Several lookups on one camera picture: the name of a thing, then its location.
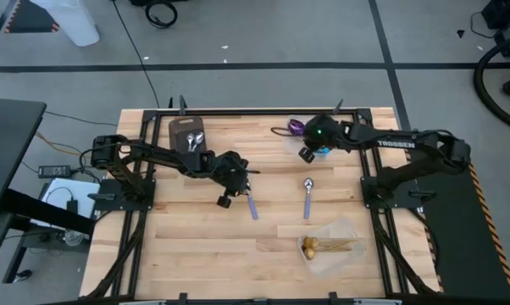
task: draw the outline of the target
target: silver spoon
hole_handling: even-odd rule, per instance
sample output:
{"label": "silver spoon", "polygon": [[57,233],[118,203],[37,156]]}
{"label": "silver spoon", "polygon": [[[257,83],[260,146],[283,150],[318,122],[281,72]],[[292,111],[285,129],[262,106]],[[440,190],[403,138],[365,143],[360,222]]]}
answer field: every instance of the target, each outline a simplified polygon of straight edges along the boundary
{"label": "silver spoon", "polygon": [[187,152],[191,151],[191,143],[193,143],[194,139],[195,139],[195,136],[193,134],[187,135],[187,141],[189,142],[189,147],[187,148]]}
{"label": "silver spoon", "polygon": [[313,180],[306,178],[304,181],[304,187],[306,188],[306,202],[304,203],[304,219],[309,219],[309,196],[313,188]]}
{"label": "silver spoon", "polygon": [[199,132],[195,136],[195,145],[193,146],[191,151],[195,152],[195,148],[197,148],[197,145],[202,143],[202,141],[204,141],[204,132]]}

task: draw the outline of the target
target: butcher block tabletop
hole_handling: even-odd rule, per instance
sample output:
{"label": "butcher block tabletop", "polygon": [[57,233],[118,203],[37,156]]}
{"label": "butcher block tabletop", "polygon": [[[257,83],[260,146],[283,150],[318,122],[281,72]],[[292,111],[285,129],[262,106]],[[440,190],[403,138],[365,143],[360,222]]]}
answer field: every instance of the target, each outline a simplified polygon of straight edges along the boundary
{"label": "butcher block tabletop", "polygon": [[[371,110],[375,128],[397,129],[392,108]],[[137,139],[143,111],[123,110],[117,133]],[[385,296],[370,213],[363,204],[359,152],[333,150],[306,164],[294,145],[270,131],[270,127],[284,126],[287,118],[202,116],[209,150],[216,154],[236,151],[249,161],[249,169],[261,171],[249,176],[258,220],[252,219],[246,196],[232,197],[230,208],[221,208],[215,203],[223,193],[222,186],[155,166],[155,202],[147,216],[136,299],[177,299],[181,292],[188,293],[190,299],[327,298],[330,291],[336,291],[338,297]],[[175,117],[165,117],[161,122],[160,147],[169,147],[172,119]],[[335,119],[352,117],[336,115]],[[406,163],[401,149],[381,148],[380,154],[384,166]],[[371,155],[368,153],[373,175]],[[313,179],[314,188],[310,217],[304,219],[303,182],[307,177]],[[393,213],[403,256],[424,282],[438,291],[423,225],[407,210],[395,209]],[[112,212],[97,223],[82,296],[97,286],[116,259],[124,216],[125,212]],[[337,219],[351,224],[366,252],[334,274],[312,274],[298,251],[297,238]],[[394,264],[391,256],[387,257],[398,291]],[[129,266],[127,261],[122,293],[127,292]]]}

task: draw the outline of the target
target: concrete floor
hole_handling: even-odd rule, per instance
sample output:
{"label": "concrete floor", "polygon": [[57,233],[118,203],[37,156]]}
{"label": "concrete floor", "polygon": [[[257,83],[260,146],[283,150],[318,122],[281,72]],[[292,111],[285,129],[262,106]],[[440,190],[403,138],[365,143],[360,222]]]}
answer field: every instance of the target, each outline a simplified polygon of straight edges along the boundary
{"label": "concrete floor", "polygon": [[[346,107],[395,107],[383,65],[381,69],[201,66],[177,70],[166,64],[222,64],[224,60],[229,64],[383,64],[371,10],[374,4],[379,7],[395,63],[475,63],[494,45],[469,31],[469,16],[486,2],[191,0],[177,3],[178,23],[168,30],[151,27],[143,10],[126,0],[119,0],[118,6],[141,56],[148,57],[145,64],[163,65],[148,72],[161,105],[166,105],[169,97],[183,94],[190,108],[334,106],[341,98]],[[61,30],[0,33],[0,66],[19,68],[19,73],[0,73],[0,98],[42,101],[53,112],[111,123],[117,121],[122,108],[155,107],[143,72],[110,68],[138,64],[112,3],[85,3],[101,35],[101,41],[93,46],[76,47]],[[0,0],[0,14],[7,5],[7,0]],[[476,28],[490,33],[482,19],[476,19]],[[463,38],[457,30],[466,31]],[[500,56],[495,60],[507,61]],[[81,65],[98,65],[100,71],[76,68]],[[23,72],[31,66],[72,66],[79,72]],[[472,146],[472,158],[510,263],[510,128],[480,103],[472,73],[469,69],[400,69],[396,76],[413,128],[445,128]],[[510,99],[499,92],[499,85],[509,79],[510,69],[485,72],[491,94],[510,110]],[[45,115],[39,131],[50,141],[82,150],[91,145],[94,136],[112,133],[114,128]],[[55,152],[39,139],[31,143],[24,161],[33,168],[77,163],[76,157]],[[44,182],[20,167],[11,187],[37,196]],[[0,281],[14,247],[14,239],[3,245]],[[0,284],[0,303],[72,300],[78,296],[85,261],[86,256],[79,253],[61,257],[28,253],[22,268],[33,269],[34,277],[15,285]]]}

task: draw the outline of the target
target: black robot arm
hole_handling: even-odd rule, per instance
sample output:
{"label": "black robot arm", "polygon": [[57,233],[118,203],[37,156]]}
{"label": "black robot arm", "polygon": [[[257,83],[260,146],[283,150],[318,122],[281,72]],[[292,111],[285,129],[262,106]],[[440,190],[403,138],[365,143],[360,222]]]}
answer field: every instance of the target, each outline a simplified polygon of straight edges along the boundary
{"label": "black robot arm", "polygon": [[[130,149],[125,152],[122,147]],[[248,190],[248,162],[237,152],[228,151],[217,157],[213,151],[179,153],[140,140],[129,140],[122,135],[96,137],[92,151],[91,165],[96,169],[107,170],[121,184],[124,196],[134,201],[143,201],[148,195],[141,175],[127,168],[128,164],[135,161],[177,169],[191,178],[209,178],[225,188],[224,195],[217,202],[223,208],[230,206],[229,196],[246,194]]]}
{"label": "black robot arm", "polygon": [[395,169],[384,167],[377,177],[364,182],[369,184],[369,193],[381,200],[392,197],[393,191],[403,182],[434,173],[460,174],[469,165],[469,145],[445,130],[377,130],[360,123],[337,122],[321,114],[306,123],[303,138],[306,147],[299,155],[308,163],[314,158],[313,152],[321,147],[348,152],[374,147],[423,152],[424,158]]}

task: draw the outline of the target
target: black cable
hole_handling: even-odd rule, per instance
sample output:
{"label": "black cable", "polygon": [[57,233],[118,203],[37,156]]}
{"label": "black cable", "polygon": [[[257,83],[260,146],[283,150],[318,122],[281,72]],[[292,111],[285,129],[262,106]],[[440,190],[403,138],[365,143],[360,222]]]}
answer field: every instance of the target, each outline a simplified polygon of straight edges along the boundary
{"label": "black cable", "polygon": [[118,145],[120,145],[120,143],[114,143],[114,144],[107,144],[107,145],[102,145],[100,147],[97,147],[97,148],[90,148],[90,149],[86,149],[85,151],[83,151],[80,156],[78,157],[78,163],[80,164],[80,168],[79,168],[79,171],[80,172],[85,172],[86,171],[86,166],[83,164],[82,160],[84,159],[84,156],[89,153],[89,152],[92,152],[94,150],[97,150],[97,149],[100,149],[100,148],[106,148],[106,147],[117,147]]}
{"label": "black cable", "polygon": [[[159,20],[159,18],[157,16],[150,14],[150,10],[152,9],[152,7],[154,7],[155,5],[159,5],[159,4],[164,5],[167,8],[170,8],[170,10],[172,11],[172,14],[174,14],[174,17],[172,18],[172,20],[170,22],[163,22],[163,21]],[[176,20],[178,19],[178,11],[174,7],[174,5],[172,5],[172,3],[165,1],[165,0],[151,1],[150,3],[148,3],[146,5],[146,8],[144,11],[146,12],[146,18],[147,18],[147,21],[150,22],[150,25],[153,25],[154,27],[156,27],[158,29],[166,29],[166,28],[170,27],[171,25],[175,24]]]}
{"label": "black cable", "polygon": [[505,42],[495,45],[489,52],[487,52],[477,64],[474,71],[474,88],[479,96],[481,102],[501,121],[510,126],[510,114],[503,110],[498,104],[492,99],[491,95],[485,88],[483,82],[483,73],[485,67],[496,56],[502,49],[510,47],[510,39]]}
{"label": "black cable", "polygon": [[492,39],[496,36],[498,36],[498,34],[500,34],[500,32],[502,31],[502,29],[498,30],[494,35],[492,36],[488,36],[488,35],[485,35],[483,33],[479,33],[478,31],[474,30],[474,16],[476,14],[481,14],[481,11],[477,12],[477,13],[473,13],[471,16],[469,16],[469,29],[472,31],[472,33],[474,34],[477,34],[481,37],[484,37],[484,38],[489,38],[489,39]]}
{"label": "black cable", "polygon": [[133,39],[130,37],[129,30],[127,30],[127,25],[125,25],[123,18],[121,18],[121,14],[119,13],[119,9],[118,9],[118,6],[116,5],[115,0],[112,0],[112,4],[114,5],[114,8],[116,9],[116,13],[118,13],[119,21],[121,21],[121,24],[125,29],[125,33],[127,33],[127,36],[129,37],[130,44],[132,44],[133,48],[135,49],[136,56],[138,57],[138,61],[140,61],[140,66],[142,67],[142,70],[144,71],[144,75],[146,76],[147,83],[152,88],[153,97],[155,97],[155,103],[157,104],[157,108],[161,108],[161,105],[159,105],[159,100],[157,98],[157,93],[155,92],[155,88],[153,88],[152,80],[150,80],[150,77],[147,75],[146,66],[144,66],[144,63],[142,62],[142,57],[140,56],[140,53],[138,52],[138,48],[136,48],[135,42],[133,42]]}
{"label": "black cable", "polygon": [[118,125],[116,125],[116,124],[112,124],[112,123],[99,123],[99,122],[92,122],[92,121],[88,121],[88,120],[86,120],[86,119],[78,119],[78,118],[75,118],[75,117],[70,116],[70,115],[65,115],[65,114],[56,114],[56,113],[53,113],[53,112],[51,112],[51,111],[45,111],[45,113],[47,113],[47,114],[51,114],[51,115],[55,115],[55,116],[58,116],[58,117],[62,117],[62,118],[75,119],[75,120],[77,120],[77,121],[84,122],[84,123],[88,123],[88,124],[94,124],[94,125],[108,125],[108,126],[118,127]]}
{"label": "black cable", "polygon": [[58,257],[62,256],[63,253],[64,253],[63,250],[58,250],[58,254],[53,254],[52,249],[50,248],[50,243],[49,242],[46,242],[46,248],[47,248],[46,250],[40,251],[40,252],[36,252],[36,251],[33,250],[33,248],[29,248],[29,253],[31,253],[31,254],[48,253],[49,256],[54,257],[54,258],[58,258]]}
{"label": "black cable", "polygon": [[35,169],[33,169],[31,166],[29,166],[29,165],[25,164],[25,162],[24,162],[24,161],[20,161],[20,162],[21,162],[21,163],[22,163],[22,164],[23,164],[23,165],[24,165],[27,169],[29,169],[30,171],[32,171],[33,173],[38,174],[38,171],[37,171],[37,170],[35,170]]}
{"label": "black cable", "polygon": [[106,212],[104,212],[104,213],[103,213],[103,214],[102,214],[99,218],[97,218],[97,220],[95,220],[95,224],[96,224],[97,222],[99,222],[99,220],[103,219],[103,218],[104,218],[104,216],[106,216],[106,215],[110,214],[110,212],[112,212],[112,211],[106,211]]}
{"label": "black cable", "polygon": [[48,196],[46,196],[46,199],[44,200],[45,203],[48,203],[48,198],[57,190],[67,190],[69,191],[70,193],[70,200],[75,200],[75,195],[72,194],[72,191],[68,188],[68,187],[65,187],[65,186],[60,186],[58,188],[54,188],[53,190],[51,190],[49,193],[48,193]]}
{"label": "black cable", "polygon": [[80,169],[80,170],[78,170],[78,171],[79,171],[81,174],[88,175],[88,176],[92,177],[92,178],[93,178],[93,182],[94,182],[94,183],[95,183],[95,182],[96,182],[96,183],[99,183],[99,184],[101,183],[101,180],[100,180],[100,179],[98,179],[98,178],[95,176],[95,174],[93,174],[91,171],[86,170],[86,169]]}
{"label": "black cable", "polygon": [[[283,133],[277,132],[277,130],[287,131],[287,133],[283,134]],[[270,131],[272,131],[272,133],[274,133],[275,135],[278,135],[278,136],[296,136],[296,135],[290,134],[289,130],[286,129],[285,127],[270,127]]]}
{"label": "black cable", "polygon": [[40,235],[40,234],[43,234],[43,233],[49,233],[49,231],[47,231],[47,232],[38,232],[38,233],[30,233],[30,234],[21,234],[21,235],[18,235],[18,236],[9,236],[9,237],[3,238],[2,240],[0,240],[0,242],[6,241],[7,239],[15,238],[15,237],[33,236],[33,235]]}
{"label": "black cable", "polygon": [[438,241],[435,238],[434,231],[428,226],[426,219],[424,219],[414,208],[409,208],[409,211],[424,225],[424,227],[428,230],[430,234],[430,240],[432,241],[432,247],[434,248],[434,268],[437,270],[438,265],[440,263],[440,246],[438,245]]}

